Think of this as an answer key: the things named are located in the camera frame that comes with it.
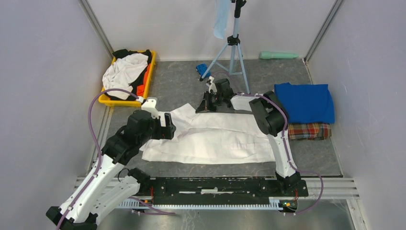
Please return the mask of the white long-sleeve shirt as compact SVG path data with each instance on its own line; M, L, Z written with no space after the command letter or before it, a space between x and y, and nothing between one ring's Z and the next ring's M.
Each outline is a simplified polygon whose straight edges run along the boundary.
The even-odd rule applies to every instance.
M270 142L250 114L195 113L190 104L170 112L172 139L150 140L141 147L145 161L185 164L273 162Z

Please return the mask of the blue printed t-shirt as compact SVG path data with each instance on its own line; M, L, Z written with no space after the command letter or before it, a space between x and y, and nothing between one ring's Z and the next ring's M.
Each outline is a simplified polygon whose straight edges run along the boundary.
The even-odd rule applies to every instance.
M288 82L274 85L274 92L289 116L289 123L335 123L334 103L327 84Z

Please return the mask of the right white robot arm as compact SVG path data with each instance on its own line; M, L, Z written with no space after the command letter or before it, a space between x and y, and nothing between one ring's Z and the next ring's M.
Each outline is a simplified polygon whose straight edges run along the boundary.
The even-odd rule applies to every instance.
M196 113L216 112L222 104L236 111L248 111L254 115L262 133L267 135L276 162L277 191L290 195L301 181L300 173L293 161L288 141L288 113L273 91L264 94L237 93L228 79L206 81L208 90Z

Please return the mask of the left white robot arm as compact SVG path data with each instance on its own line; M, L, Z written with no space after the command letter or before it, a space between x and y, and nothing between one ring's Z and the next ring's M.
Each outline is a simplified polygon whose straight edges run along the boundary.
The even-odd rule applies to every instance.
M110 192L102 191L148 141L173 139L176 126L171 114L154 117L149 111L136 110L127 124L106 140L101 157L82 184L60 206L46 212L58 230L95 230L112 209L130 196L145 195L150 190L150 176L140 169L131 169L127 176Z

